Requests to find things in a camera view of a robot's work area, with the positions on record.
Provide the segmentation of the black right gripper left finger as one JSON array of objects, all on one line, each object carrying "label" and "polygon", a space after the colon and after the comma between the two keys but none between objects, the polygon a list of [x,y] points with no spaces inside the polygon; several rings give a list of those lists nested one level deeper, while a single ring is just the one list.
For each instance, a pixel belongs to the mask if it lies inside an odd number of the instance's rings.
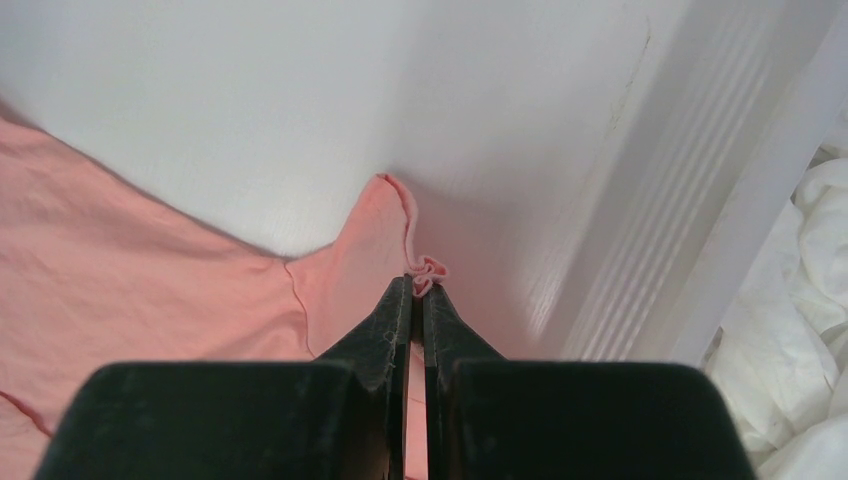
[{"label": "black right gripper left finger", "polygon": [[83,384],[39,479],[400,479],[413,285],[309,362],[134,362]]}]

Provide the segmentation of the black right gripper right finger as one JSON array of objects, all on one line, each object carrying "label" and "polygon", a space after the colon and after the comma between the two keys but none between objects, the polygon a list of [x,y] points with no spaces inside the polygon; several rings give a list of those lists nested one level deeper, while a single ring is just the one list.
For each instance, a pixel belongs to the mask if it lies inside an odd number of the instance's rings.
[{"label": "black right gripper right finger", "polygon": [[422,300],[432,479],[751,479],[728,409],[673,363],[509,360]]}]

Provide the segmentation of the salmon pink t shirt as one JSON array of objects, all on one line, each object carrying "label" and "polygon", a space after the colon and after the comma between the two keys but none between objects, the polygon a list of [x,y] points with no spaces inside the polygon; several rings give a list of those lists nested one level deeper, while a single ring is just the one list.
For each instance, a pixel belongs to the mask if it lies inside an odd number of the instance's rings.
[{"label": "salmon pink t shirt", "polygon": [[1,125],[1,475],[28,479],[81,383],[126,360],[311,360],[376,306],[447,276],[396,178],[337,239],[285,260],[213,231],[37,130]]}]

